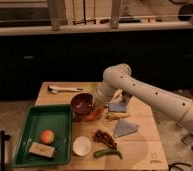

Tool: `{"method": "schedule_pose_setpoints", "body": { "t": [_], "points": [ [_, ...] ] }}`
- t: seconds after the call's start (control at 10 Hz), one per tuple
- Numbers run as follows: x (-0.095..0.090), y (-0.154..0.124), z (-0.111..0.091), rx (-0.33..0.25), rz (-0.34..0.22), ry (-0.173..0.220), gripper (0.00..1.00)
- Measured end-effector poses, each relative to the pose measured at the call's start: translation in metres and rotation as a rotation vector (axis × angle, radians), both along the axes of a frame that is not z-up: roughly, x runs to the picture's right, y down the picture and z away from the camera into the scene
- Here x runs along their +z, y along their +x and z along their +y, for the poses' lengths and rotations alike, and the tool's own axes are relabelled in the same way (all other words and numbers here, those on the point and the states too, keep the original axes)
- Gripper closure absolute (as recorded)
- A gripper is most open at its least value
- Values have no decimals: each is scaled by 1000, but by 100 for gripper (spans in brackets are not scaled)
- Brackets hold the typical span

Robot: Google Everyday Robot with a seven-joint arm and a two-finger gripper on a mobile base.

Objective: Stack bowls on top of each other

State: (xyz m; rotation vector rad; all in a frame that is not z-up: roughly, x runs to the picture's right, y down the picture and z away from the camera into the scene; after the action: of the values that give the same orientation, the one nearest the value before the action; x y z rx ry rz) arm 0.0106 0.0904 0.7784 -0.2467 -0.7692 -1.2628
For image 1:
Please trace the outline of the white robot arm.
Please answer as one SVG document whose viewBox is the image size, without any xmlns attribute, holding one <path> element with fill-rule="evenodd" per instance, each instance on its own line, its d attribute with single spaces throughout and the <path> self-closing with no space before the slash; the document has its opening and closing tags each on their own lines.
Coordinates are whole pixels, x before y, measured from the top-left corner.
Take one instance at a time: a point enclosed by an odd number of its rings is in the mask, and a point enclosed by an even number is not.
<svg viewBox="0 0 193 171">
<path fill-rule="evenodd" d="M 106 68 L 103 81 L 99 84 L 95 98 L 100 106 L 110 102 L 117 90 L 135 96 L 144 103 L 155 107 L 193 134 L 193 100 L 146 84 L 131 77 L 127 64 Z"/>
</svg>

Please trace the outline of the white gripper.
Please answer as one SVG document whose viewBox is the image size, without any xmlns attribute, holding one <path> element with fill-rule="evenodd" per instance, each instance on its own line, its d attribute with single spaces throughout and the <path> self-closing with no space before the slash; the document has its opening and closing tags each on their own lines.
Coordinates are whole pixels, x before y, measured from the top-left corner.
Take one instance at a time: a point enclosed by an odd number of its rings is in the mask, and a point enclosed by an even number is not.
<svg viewBox="0 0 193 171">
<path fill-rule="evenodd" d="M 95 104 L 104 107 L 111 101 L 115 94 L 115 89 L 107 83 L 101 83 L 95 92 Z"/>
</svg>

